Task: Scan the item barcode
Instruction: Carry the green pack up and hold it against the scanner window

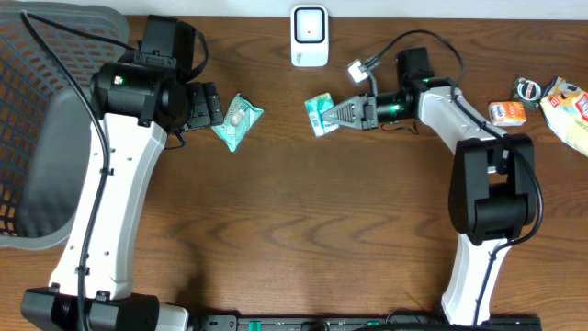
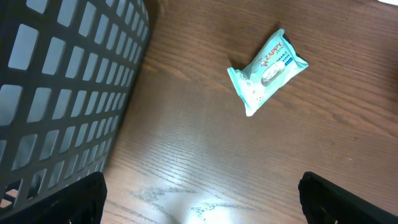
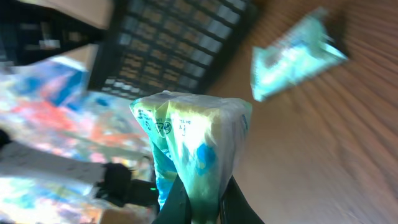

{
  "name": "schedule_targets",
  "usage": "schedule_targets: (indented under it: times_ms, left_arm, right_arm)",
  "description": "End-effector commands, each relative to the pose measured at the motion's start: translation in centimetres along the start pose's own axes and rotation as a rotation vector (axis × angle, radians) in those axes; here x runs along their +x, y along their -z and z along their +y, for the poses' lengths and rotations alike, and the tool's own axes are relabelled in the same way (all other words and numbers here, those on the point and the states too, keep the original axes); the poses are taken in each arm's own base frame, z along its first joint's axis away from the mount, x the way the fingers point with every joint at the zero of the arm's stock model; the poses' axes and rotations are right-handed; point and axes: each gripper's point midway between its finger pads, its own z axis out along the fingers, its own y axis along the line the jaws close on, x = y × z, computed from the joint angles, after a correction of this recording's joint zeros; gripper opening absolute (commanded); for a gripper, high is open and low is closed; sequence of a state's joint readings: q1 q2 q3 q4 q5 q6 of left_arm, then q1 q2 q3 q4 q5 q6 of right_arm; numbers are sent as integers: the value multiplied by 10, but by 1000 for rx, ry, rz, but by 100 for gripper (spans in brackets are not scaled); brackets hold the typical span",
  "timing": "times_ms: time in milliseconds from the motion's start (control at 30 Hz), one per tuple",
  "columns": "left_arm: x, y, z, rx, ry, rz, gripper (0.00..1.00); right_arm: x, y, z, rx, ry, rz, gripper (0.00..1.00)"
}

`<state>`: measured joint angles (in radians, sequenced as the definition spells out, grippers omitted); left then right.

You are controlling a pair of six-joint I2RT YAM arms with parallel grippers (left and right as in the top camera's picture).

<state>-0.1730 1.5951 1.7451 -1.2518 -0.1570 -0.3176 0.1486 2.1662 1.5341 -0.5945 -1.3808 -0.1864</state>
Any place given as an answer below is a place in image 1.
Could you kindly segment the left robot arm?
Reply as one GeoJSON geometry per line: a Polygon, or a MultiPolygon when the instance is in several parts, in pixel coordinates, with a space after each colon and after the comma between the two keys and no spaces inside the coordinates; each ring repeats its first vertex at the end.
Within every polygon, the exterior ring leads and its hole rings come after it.
{"type": "Polygon", "coordinates": [[[150,178],[169,136],[220,125],[216,86],[200,83],[203,34],[151,15],[137,47],[104,63],[79,93],[91,123],[81,196],[48,286],[21,313],[42,330],[188,330],[187,308],[133,291],[133,254],[150,178]]]}

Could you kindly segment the mint Zappy wipes packet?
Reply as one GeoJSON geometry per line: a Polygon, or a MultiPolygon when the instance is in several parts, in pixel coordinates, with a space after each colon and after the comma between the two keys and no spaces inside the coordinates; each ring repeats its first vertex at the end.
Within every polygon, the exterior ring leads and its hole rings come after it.
{"type": "Polygon", "coordinates": [[[222,124],[212,129],[233,153],[264,112],[262,108],[255,106],[250,100],[237,93],[222,124]]]}

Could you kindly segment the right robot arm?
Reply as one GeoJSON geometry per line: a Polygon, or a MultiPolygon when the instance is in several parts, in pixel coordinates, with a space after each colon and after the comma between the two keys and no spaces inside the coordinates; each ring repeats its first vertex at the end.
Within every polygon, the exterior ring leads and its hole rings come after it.
{"type": "Polygon", "coordinates": [[[441,306],[451,325],[486,326],[503,260],[541,223],[534,145],[525,134],[492,125],[463,97],[457,82],[436,76],[426,49],[400,52],[396,66],[398,91],[350,97],[324,111],[322,121],[369,131],[416,120],[447,146],[454,156],[447,204],[458,248],[441,306]]]}

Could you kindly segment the orange tissue pack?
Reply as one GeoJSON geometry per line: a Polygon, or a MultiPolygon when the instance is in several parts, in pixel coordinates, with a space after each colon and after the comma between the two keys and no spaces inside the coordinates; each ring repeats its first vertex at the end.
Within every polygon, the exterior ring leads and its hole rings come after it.
{"type": "Polygon", "coordinates": [[[526,123],[526,113],[522,102],[492,102],[489,107],[492,125],[498,127],[522,126],[526,123]]]}

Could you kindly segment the teal tissue pack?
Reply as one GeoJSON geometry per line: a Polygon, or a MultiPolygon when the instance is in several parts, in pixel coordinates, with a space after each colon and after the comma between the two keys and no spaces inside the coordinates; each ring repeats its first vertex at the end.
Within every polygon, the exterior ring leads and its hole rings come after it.
{"type": "Polygon", "coordinates": [[[324,93],[308,99],[304,102],[304,106],[310,119],[314,135],[317,138],[339,129],[338,124],[325,122],[322,119],[322,114],[334,107],[334,102],[330,93],[324,93]]]}

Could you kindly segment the Zam-Buk ointment tin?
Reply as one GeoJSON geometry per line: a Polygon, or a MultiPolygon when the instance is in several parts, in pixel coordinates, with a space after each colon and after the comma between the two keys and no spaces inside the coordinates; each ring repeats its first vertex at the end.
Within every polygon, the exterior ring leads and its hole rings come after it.
{"type": "Polygon", "coordinates": [[[514,82],[512,100],[521,102],[525,110],[538,110],[544,93],[543,85],[519,76],[514,82]]]}

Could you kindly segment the large yellow wipes packet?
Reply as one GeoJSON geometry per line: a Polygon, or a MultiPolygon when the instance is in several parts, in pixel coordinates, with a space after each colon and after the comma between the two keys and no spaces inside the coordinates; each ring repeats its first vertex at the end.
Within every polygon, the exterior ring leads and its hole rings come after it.
{"type": "Polygon", "coordinates": [[[587,92],[555,77],[546,88],[540,106],[555,135],[572,149],[587,155],[587,92]]]}

